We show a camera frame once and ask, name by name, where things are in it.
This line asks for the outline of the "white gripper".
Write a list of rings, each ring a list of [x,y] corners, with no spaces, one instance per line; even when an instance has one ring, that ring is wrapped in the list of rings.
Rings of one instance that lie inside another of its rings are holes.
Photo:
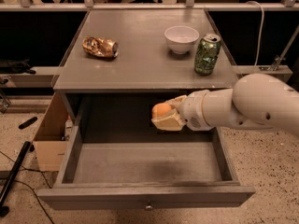
[[[212,129],[204,118],[203,102],[209,90],[195,91],[186,95],[180,95],[165,101],[172,109],[168,113],[152,118],[155,127],[163,131],[181,131],[186,125],[193,131],[209,131]]]

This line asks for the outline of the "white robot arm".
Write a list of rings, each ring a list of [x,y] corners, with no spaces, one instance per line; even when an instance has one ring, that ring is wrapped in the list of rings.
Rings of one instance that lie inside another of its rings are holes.
[[[164,131],[228,127],[299,135],[299,92],[275,77],[250,74],[231,89],[194,91],[159,103],[152,108],[151,121]]]

